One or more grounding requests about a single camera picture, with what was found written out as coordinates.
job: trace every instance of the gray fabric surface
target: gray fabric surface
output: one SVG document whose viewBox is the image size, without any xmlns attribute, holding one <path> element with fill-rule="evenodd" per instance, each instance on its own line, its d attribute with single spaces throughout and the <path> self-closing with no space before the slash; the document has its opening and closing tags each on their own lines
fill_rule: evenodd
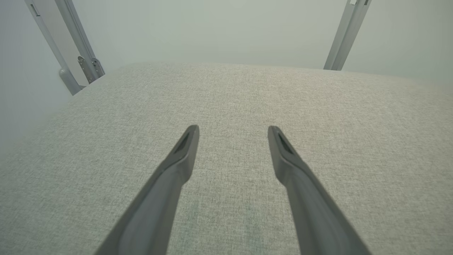
<svg viewBox="0 0 453 255">
<path fill-rule="evenodd" d="M 135 64 L 78 93 L 0 165 L 0 254 L 91 254 L 200 126 L 168 254 L 297 254 L 279 126 L 374 254 L 453 254 L 453 93 L 411 80 Z"/>
</svg>

